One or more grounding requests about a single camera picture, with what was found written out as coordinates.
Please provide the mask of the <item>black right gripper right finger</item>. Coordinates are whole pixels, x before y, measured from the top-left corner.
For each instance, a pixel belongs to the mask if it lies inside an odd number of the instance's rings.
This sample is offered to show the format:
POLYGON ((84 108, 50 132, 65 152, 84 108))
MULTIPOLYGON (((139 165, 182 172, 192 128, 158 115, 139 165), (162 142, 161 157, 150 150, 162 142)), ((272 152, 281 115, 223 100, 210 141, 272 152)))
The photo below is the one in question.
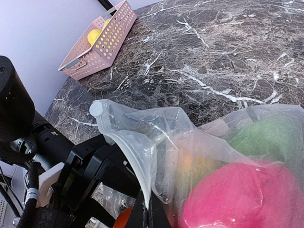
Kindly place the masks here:
POLYGON ((172 228, 165 213, 162 202, 152 192, 149 200, 148 209, 148 227, 149 228, 172 228))

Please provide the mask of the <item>yellow fake banana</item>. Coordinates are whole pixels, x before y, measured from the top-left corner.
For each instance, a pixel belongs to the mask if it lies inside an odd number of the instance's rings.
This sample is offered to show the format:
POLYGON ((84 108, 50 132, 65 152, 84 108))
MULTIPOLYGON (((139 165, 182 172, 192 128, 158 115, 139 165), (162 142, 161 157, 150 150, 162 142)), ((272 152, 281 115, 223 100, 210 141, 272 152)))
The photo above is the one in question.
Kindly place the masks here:
POLYGON ((108 23, 111 21, 111 19, 107 19, 105 22, 104 22, 104 25, 103 25, 103 28, 101 30, 101 32, 104 31, 104 29, 106 28, 106 26, 108 25, 108 23))

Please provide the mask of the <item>orange fake fruit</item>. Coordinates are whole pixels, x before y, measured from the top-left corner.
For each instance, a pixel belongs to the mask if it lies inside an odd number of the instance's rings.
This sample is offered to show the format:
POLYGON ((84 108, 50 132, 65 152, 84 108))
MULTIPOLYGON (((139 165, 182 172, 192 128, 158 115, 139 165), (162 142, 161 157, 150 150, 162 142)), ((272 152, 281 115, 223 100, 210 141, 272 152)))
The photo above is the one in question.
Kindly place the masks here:
POLYGON ((119 216, 117 217, 117 219, 115 220, 113 228, 125 228, 128 220, 129 220, 129 217, 132 213, 132 210, 133 210, 133 207, 130 207, 130 208, 122 211, 122 213, 120 213, 119 216))

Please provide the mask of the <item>clear zip top bag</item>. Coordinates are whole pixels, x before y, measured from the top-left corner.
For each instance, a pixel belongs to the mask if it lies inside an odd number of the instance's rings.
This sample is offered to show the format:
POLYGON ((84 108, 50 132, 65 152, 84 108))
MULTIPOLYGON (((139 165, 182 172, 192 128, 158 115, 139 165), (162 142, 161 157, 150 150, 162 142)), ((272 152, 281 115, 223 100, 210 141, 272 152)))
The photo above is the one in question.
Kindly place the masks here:
POLYGON ((89 111, 172 227, 303 227, 302 107, 250 106, 200 127, 179 107, 136 110, 104 99, 89 111))

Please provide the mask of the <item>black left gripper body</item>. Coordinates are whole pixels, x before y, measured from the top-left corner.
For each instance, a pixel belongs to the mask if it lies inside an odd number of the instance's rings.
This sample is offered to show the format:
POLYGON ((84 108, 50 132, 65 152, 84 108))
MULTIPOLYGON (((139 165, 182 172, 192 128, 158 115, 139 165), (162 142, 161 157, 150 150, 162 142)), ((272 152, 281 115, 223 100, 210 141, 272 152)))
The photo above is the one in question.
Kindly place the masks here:
POLYGON ((54 184, 59 210, 70 216, 71 228, 83 228, 90 218, 106 226, 114 218, 92 198, 100 183, 132 198, 137 198, 140 184, 117 144, 110 145, 100 134, 74 145, 42 116, 35 116, 32 132, 38 145, 34 161, 44 171, 62 162, 64 167, 54 184))

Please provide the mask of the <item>yellow fake lemon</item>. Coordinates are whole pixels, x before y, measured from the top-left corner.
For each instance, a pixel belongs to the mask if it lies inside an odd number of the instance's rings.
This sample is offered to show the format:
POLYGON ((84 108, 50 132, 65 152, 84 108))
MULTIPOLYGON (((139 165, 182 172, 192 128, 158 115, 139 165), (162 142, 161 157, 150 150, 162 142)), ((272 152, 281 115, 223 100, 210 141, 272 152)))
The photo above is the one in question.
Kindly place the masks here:
POLYGON ((89 32, 89 34, 87 35, 87 40, 91 46, 94 45, 100 34, 101 34, 101 30, 99 29, 93 29, 89 32))

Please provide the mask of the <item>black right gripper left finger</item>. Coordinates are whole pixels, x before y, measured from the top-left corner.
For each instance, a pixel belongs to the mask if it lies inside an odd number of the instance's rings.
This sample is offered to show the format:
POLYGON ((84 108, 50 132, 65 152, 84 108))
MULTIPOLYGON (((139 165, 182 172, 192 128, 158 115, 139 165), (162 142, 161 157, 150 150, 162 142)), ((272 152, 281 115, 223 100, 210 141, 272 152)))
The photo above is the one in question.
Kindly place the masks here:
POLYGON ((147 228, 148 212, 142 192, 139 192, 132 212, 126 224, 126 228, 147 228))

